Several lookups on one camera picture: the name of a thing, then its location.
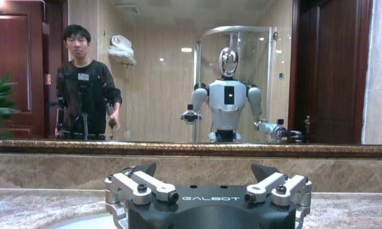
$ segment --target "silver robot head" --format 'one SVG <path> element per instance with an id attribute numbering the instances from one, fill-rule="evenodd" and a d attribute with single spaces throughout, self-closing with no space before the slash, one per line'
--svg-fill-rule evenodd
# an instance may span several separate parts
<path id="1" fill-rule="evenodd" d="M 219 70 L 223 77 L 233 78 L 238 67 L 238 52 L 226 47 L 219 54 Z"/>

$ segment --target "towel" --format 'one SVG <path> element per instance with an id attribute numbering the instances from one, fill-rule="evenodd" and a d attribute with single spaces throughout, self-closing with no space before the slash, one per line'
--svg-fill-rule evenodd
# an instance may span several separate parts
<path id="1" fill-rule="evenodd" d="M 122 35 L 114 35 L 111 39 L 111 44 L 116 47 L 124 45 L 127 48 L 132 48 L 132 43 Z"/>
<path id="2" fill-rule="evenodd" d="M 135 65 L 135 52 L 130 40 L 122 35 L 114 35 L 110 42 L 110 55 L 116 62 Z"/>

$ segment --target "mirror frame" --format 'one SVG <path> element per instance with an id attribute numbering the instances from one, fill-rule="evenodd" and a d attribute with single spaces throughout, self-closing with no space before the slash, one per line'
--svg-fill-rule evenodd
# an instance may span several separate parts
<path id="1" fill-rule="evenodd" d="M 382 159 L 382 145 L 259 145 L 0 140 L 0 153 Z"/>

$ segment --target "man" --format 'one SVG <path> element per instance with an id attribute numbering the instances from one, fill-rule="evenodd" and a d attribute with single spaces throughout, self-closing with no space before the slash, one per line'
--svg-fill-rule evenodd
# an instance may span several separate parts
<path id="1" fill-rule="evenodd" d="M 110 124 L 120 128 L 122 93 L 115 88 L 107 66 L 88 55 L 88 30 L 80 25 L 70 25 L 63 40 L 74 59 L 58 70 L 56 92 L 63 98 L 64 112 L 59 113 L 63 117 L 58 117 L 55 134 L 59 133 L 63 139 L 84 139 L 87 123 L 88 139 L 104 140 L 107 104 L 114 107 Z"/>

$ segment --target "humanoid robot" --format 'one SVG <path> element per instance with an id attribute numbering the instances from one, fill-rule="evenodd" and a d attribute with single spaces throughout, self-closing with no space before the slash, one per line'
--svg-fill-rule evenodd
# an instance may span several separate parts
<path id="1" fill-rule="evenodd" d="M 270 135 L 271 142 L 280 143 L 284 138 L 293 137 L 296 142 L 301 140 L 301 132 L 289 131 L 284 128 L 284 120 L 269 123 L 261 119 L 262 115 L 262 90 L 253 84 L 245 85 L 234 79 L 239 62 L 238 51 L 226 47 L 219 54 L 219 70 L 222 77 L 209 86 L 197 84 L 193 92 L 193 104 L 181 118 L 187 124 L 194 124 L 202 115 L 198 113 L 206 99 L 213 112 L 213 127 L 217 132 L 209 134 L 211 142 L 238 142 L 242 137 L 237 132 L 241 112 L 245 108 L 246 99 L 250 103 L 254 116 L 254 127 Z"/>

